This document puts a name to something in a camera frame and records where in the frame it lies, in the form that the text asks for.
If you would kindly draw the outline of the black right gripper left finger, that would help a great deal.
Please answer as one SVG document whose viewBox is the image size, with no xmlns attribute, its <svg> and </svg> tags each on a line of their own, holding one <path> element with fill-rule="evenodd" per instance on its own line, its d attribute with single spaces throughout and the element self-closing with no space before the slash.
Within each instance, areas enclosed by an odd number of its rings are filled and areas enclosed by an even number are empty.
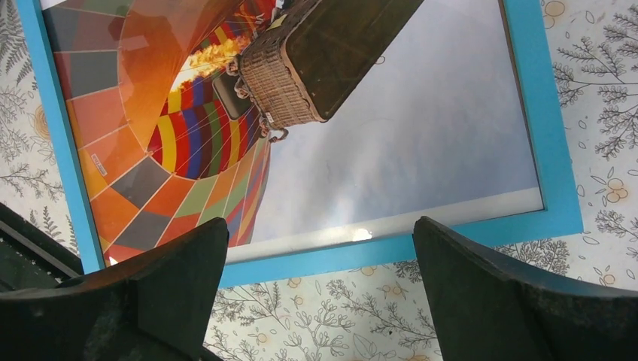
<svg viewBox="0 0 638 361">
<path fill-rule="evenodd" d="M 1 295 L 3 360 L 213 360 L 229 231 L 216 217 L 100 271 Z"/>
</svg>

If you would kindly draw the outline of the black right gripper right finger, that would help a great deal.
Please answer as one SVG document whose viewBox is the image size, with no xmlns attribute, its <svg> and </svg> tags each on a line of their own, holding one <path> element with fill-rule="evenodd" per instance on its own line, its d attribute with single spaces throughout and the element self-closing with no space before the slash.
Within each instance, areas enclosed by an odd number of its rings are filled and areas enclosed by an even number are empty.
<svg viewBox="0 0 638 361">
<path fill-rule="evenodd" d="M 446 360 L 635 360 L 637 294 L 556 275 L 422 217 L 413 242 Z"/>
</svg>

